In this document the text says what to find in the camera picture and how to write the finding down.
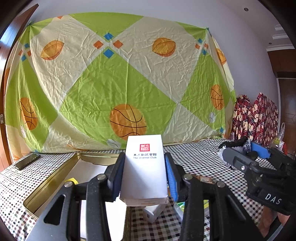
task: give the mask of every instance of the floral fabric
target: floral fabric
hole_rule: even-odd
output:
[[[277,125],[277,107],[265,95],[259,93],[253,105],[246,95],[237,98],[232,124],[234,139],[247,136],[250,140],[267,146],[277,135]]]

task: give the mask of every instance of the metal pivot bolt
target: metal pivot bolt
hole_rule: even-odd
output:
[[[69,188],[69,187],[72,187],[72,185],[73,185],[73,182],[68,181],[68,182],[65,182],[64,187]]]
[[[217,182],[217,186],[220,187],[220,188],[223,188],[223,187],[225,187],[226,185],[225,185],[224,182],[219,181],[219,182]]]
[[[192,175],[190,175],[190,174],[185,174],[183,177],[187,181],[192,179]]]
[[[257,182],[262,182],[262,177],[256,177],[255,179]]]
[[[104,180],[106,177],[107,177],[107,176],[106,176],[105,174],[99,174],[99,175],[97,176],[97,179],[98,179],[98,180]]]

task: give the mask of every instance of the checkered tablecloth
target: checkered tablecloth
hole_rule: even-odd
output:
[[[218,146],[225,140],[211,139],[164,147],[170,152],[175,163],[184,167],[190,174],[212,177],[224,181],[240,203],[244,206],[255,224],[258,224],[263,206],[249,199],[245,192],[247,182],[243,173],[226,168],[219,159]],[[41,153],[41,158],[21,171],[10,166],[0,173],[0,217],[18,241],[25,240],[34,227],[35,221],[23,206],[23,201],[60,165],[74,153]],[[263,167],[272,168],[266,160],[258,158]],[[205,217],[204,240],[209,240],[210,218]],[[166,207],[154,223],[147,223],[141,208],[132,209],[131,241],[178,240],[181,223],[178,221],[173,203]]]

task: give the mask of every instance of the wooden door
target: wooden door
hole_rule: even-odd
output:
[[[296,152],[296,79],[279,79],[281,94],[281,124],[285,122],[283,141],[289,156]]]

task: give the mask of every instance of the white box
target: white box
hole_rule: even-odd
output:
[[[143,208],[143,219],[149,223],[154,223],[165,207],[166,204],[159,204]]]
[[[120,199],[133,207],[169,203],[161,135],[128,137]]]

